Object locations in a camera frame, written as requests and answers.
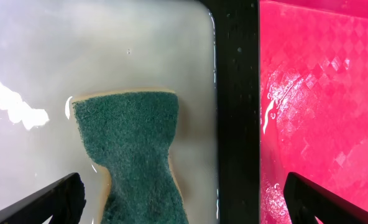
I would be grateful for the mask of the green yellow sponge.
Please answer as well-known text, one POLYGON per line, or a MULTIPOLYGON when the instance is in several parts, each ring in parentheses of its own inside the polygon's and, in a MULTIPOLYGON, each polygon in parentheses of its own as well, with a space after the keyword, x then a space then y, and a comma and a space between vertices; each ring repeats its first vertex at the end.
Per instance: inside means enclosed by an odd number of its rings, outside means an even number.
POLYGON ((178 122, 171 90, 115 91, 75 99, 89 158, 106 177, 101 223, 187 223, 169 149, 178 122))

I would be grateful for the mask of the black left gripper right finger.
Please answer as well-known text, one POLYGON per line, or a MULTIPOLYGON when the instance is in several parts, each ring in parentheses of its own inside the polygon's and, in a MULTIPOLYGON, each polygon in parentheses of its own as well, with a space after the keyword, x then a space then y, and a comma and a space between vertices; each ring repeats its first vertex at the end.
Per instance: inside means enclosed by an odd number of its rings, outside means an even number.
POLYGON ((368 212, 304 176, 289 172, 283 195, 293 224, 368 223, 368 212))

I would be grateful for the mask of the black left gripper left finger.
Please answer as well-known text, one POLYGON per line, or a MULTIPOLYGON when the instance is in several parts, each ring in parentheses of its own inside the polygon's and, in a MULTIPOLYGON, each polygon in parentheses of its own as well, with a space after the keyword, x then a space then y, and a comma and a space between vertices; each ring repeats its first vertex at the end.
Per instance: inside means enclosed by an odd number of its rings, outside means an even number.
POLYGON ((0 210, 0 224, 79 224, 85 205, 85 186, 74 172, 0 210))

